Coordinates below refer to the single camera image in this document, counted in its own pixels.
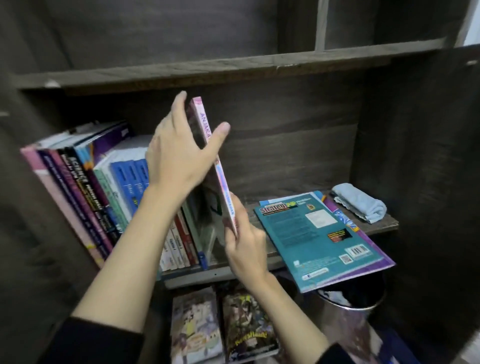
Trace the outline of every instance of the trash can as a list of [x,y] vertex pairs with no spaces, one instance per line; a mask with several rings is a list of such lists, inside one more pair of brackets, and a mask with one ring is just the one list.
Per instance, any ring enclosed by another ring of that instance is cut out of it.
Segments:
[[367,360],[367,318],[384,298],[384,277],[376,272],[305,294],[301,306],[330,343],[338,342],[349,353]]

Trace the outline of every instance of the person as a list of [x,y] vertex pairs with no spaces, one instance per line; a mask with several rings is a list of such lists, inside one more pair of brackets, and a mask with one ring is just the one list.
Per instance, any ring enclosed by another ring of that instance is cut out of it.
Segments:
[[[146,152],[149,186],[135,216],[87,292],[39,359],[49,363],[123,363],[138,360],[142,330],[156,281],[164,240],[175,213],[205,178],[227,137],[221,123],[200,149],[185,115],[180,92],[160,122]],[[232,272],[271,318],[295,364],[352,363],[338,345],[302,312],[267,269],[265,232],[250,224],[232,194],[238,236],[225,228]]]

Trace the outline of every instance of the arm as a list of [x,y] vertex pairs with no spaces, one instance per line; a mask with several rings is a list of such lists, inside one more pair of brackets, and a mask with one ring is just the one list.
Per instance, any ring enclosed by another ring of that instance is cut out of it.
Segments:
[[266,311],[292,361],[317,362],[329,347],[327,338],[268,272],[265,232],[251,225],[240,200],[234,195],[232,199],[239,237],[226,228],[225,250],[233,273]]
[[149,187],[115,249],[72,316],[142,332],[163,244],[188,193],[213,165],[230,125],[222,123],[199,149],[185,115],[185,98],[157,126],[146,153]]

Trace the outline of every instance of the black sleeve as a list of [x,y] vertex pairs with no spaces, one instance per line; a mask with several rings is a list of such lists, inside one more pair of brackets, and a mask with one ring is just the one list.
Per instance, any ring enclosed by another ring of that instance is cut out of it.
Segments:
[[38,364],[134,364],[142,350],[141,334],[79,318],[68,318]]
[[317,361],[317,364],[355,364],[338,344],[332,345]]

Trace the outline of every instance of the light blue towel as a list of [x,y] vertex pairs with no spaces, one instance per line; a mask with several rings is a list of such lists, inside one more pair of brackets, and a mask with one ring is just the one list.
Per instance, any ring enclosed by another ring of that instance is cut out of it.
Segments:
[[387,207],[382,201],[368,196],[350,183],[338,184],[332,191],[337,195],[334,198],[336,202],[370,224],[380,221],[387,213]]

